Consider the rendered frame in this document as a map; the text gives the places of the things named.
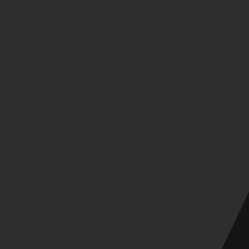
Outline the dark grey cabinet panel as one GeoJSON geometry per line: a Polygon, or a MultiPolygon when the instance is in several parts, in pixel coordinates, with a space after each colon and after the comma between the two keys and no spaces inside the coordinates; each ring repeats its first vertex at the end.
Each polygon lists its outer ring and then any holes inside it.
{"type": "Polygon", "coordinates": [[[0,0],[0,249],[249,249],[249,0],[0,0]]]}

